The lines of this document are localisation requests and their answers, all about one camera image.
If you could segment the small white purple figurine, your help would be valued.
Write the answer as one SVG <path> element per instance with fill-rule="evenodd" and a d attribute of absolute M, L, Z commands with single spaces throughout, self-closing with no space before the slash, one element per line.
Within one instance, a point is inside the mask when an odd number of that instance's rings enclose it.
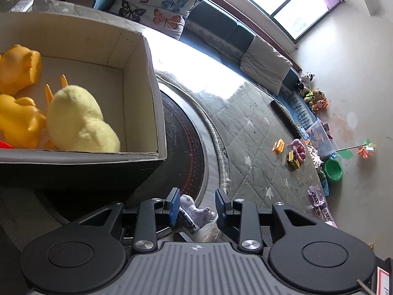
<path fill-rule="evenodd" d="M 186 194 L 180 197 L 179 216 L 183 225 L 194 234 L 211 223 L 216 214 L 209 207 L 197 208 L 194 199 Z"/>

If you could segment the yellow plush chick toy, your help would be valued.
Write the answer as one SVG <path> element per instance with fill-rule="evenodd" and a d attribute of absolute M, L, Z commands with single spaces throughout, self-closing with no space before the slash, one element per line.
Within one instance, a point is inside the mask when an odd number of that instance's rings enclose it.
<path fill-rule="evenodd" d="M 105 123 L 94 96 L 85 88 L 69 85 L 54 95 L 45 86 L 46 130 L 55 148 L 75 152 L 119 152 L 121 142 Z"/>

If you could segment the red toy apple half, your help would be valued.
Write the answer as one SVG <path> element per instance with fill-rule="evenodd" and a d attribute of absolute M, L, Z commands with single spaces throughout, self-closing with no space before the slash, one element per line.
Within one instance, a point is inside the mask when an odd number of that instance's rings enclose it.
<path fill-rule="evenodd" d="M 6 142 L 0 141 L 0 148 L 2 148 L 2 149 L 12 149 L 13 146 L 7 144 Z"/>

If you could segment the yellow rubber duck toy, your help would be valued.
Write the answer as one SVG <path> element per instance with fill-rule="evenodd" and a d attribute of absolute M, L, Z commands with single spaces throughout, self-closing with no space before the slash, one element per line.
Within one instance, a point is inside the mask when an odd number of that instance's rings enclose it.
<path fill-rule="evenodd" d="M 1 94 L 1 131 L 5 142 L 14 148 L 37 149 L 46 116 L 30 97 L 19 99 Z"/>

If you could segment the orange rubber duck toy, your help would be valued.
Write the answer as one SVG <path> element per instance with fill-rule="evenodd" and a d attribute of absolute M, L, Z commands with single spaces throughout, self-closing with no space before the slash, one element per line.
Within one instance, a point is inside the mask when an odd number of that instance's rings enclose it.
<path fill-rule="evenodd" d="M 38 82 L 41 71 L 40 52 L 13 45 L 1 55 L 1 93 L 15 96 L 20 90 Z"/>

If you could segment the snack packets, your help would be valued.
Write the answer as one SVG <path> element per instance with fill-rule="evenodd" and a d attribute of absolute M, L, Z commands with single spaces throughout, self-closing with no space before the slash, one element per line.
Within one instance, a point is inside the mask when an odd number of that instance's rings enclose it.
<path fill-rule="evenodd" d="M 311 209 L 314 211 L 316 217 L 326 224 L 337 228 L 333 216 L 328 208 L 328 203 L 326 201 L 324 191 L 319 186 L 310 186 L 307 190 L 309 195 L 309 200 L 311 203 Z"/>

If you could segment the yellow toy truck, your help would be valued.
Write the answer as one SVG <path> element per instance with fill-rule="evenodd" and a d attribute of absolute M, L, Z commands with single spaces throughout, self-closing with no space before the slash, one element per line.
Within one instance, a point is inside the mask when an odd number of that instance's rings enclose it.
<path fill-rule="evenodd" d="M 297 169 L 300 168 L 300 163 L 299 163 L 299 161 L 297 160 L 297 158 L 296 158 L 296 156 L 295 156 L 295 153 L 294 153 L 292 150 L 290 150 L 290 151 L 288 152 L 288 155 L 286 156 L 286 160 L 287 160 L 288 165 L 289 165 L 293 170 L 297 170 Z"/>

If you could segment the green plastic bowl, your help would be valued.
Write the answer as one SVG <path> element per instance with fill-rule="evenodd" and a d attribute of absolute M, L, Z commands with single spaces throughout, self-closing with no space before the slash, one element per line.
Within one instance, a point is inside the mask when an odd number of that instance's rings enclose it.
<path fill-rule="evenodd" d="M 337 182 L 342 178 L 342 167 L 336 159 L 326 160 L 323 171 L 329 181 Z"/>

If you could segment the pink toy on table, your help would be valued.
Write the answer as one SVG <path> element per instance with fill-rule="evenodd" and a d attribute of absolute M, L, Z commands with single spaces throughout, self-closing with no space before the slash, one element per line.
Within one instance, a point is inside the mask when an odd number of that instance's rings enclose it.
<path fill-rule="evenodd" d="M 306 159 L 306 147 L 300 139 L 294 139 L 290 146 L 297 161 L 302 164 Z"/>

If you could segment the orange toy block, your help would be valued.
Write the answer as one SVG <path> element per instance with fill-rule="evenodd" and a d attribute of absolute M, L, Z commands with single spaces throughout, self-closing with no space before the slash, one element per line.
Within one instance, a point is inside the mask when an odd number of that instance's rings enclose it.
<path fill-rule="evenodd" d="M 284 150 L 285 142 L 282 139 L 276 141 L 273 145 L 272 151 L 276 154 L 281 154 Z"/>

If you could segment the clear plastic storage box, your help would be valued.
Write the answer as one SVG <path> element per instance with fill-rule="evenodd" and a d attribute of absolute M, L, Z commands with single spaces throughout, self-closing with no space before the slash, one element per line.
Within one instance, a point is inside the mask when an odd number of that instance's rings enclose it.
<path fill-rule="evenodd" d="M 335 148 L 323 127 L 323 122 L 319 118 L 306 129 L 306 133 L 311 145 L 318 151 L 318 156 L 323 161 L 332 157 Z"/>

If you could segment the colourful pinwheel toy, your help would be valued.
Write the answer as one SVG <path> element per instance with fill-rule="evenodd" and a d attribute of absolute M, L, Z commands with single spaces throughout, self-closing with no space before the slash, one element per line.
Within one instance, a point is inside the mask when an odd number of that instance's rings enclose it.
<path fill-rule="evenodd" d="M 338 156 L 343 159 L 352 159 L 354 157 L 354 152 L 357 152 L 357 155 L 362 157 L 363 159 L 367 159 L 369 156 L 372 156 L 376 151 L 376 145 L 371 143 L 369 139 L 366 139 L 361 145 L 354 145 L 346 148 L 339 148 L 336 150 Z"/>

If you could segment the stuffed toys pile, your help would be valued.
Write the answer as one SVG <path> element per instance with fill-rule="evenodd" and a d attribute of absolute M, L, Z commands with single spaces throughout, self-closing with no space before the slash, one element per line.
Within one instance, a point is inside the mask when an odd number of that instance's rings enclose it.
<path fill-rule="evenodd" d="M 312 73 L 302 74 L 295 83 L 295 89 L 300 93 L 304 102 L 312 112 L 317 112 L 328 107 L 328 101 L 325 93 L 318 89 L 311 89 L 311 82 L 315 75 Z"/>

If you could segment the grey sofa cushion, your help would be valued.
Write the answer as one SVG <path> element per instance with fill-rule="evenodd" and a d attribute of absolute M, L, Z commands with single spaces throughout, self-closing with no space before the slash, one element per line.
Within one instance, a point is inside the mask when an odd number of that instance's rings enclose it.
<path fill-rule="evenodd" d="M 258 35 L 240 60 L 240 70 L 274 95 L 279 94 L 292 66 L 291 61 Z"/>

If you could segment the butterfly print pillow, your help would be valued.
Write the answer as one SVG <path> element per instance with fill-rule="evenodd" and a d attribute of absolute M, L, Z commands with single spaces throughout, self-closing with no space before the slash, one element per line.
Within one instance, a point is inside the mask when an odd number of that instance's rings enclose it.
<path fill-rule="evenodd" d="M 179 39 L 191 11 L 202 0 L 115 0 L 110 13 Z"/>

